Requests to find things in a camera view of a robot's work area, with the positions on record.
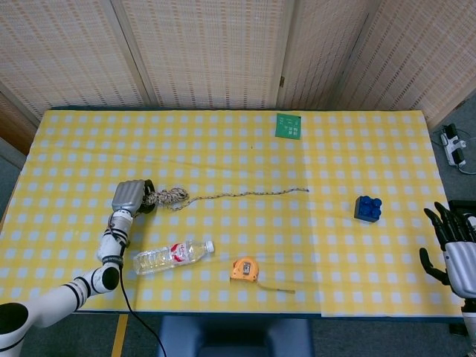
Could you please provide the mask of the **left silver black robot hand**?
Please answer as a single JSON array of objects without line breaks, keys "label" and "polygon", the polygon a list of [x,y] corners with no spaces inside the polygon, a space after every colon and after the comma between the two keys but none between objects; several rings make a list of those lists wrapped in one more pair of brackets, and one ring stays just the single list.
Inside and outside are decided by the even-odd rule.
[{"label": "left silver black robot hand", "polygon": [[155,203],[151,200],[154,192],[155,188],[150,179],[123,181],[116,187],[112,210],[126,210],[133,217],[142,213],[148,214],[155,208]]}]

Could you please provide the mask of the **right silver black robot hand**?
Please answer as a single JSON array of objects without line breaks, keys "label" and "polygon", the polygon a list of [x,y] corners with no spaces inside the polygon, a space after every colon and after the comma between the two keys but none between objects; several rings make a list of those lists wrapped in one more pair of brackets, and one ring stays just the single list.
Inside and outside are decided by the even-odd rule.
[{"label": "right silver black robot hand", "polygon": [[462,299],[475,299],[475,212],[464,207],[446,208],[439,202],[434,210],[426,208],[445,262],[445,269],[435,268],[426,248],[419,250],[425,273],[449,286]]}]

